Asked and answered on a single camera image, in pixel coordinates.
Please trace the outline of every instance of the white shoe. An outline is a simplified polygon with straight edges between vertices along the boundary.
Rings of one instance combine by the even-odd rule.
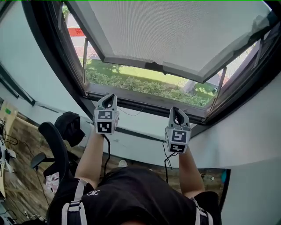
[[[119,161],[118,167],[127,167],[127,166],[128,166],[128,163],[126,162],[126,160]]]

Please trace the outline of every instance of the green grass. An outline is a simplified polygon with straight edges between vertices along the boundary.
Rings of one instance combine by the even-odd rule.
[[[170,74],[164,75],[161,72],[152,71],[148,69],[103,63],[101,60],[97,59],[88,59],[86,69],[87,71],[94,71],[96,73],[105,74],[108,77],[118,75],[122,78],[123,81],[125,81],[128,77],[135,77],[140,81],[157,81],[160,84],[164,84],[168,87],[183,87],[184,84],[188,81],[185,78],[181,78]],[[196,95],[203,98],[211,98],[214,95],[212,93],[213,89],[214,86],[209,83],[196,83],[195,85]]]

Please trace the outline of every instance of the red banner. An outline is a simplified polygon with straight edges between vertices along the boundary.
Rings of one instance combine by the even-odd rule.
[[[83,37],[85,34],[80,28],[68,28],[71,37]]]

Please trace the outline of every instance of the hedge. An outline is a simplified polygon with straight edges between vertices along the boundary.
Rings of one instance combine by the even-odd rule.
[[[197,95],[191,96],[190,94],[184,93],[179,87],[171,88],[159,82],[140,81],[134,77],[122,79],[119,75],[107,76],[88,70],[87,78],[91,83],[157,95],[199,107],[205,106],[210,101],[210,98],[202,98]]]

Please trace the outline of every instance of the forearm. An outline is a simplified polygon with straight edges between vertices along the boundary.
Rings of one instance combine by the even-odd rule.
[[[179,154],[180,189],[187,197],[194,197],[205,191],[203,180],[195,165],[189,147],[185,154]]]
[[[86,180],[93,188],[97,187],[101,175],[103,145],[104,137],[94,131],[75,173],[75,178]]]

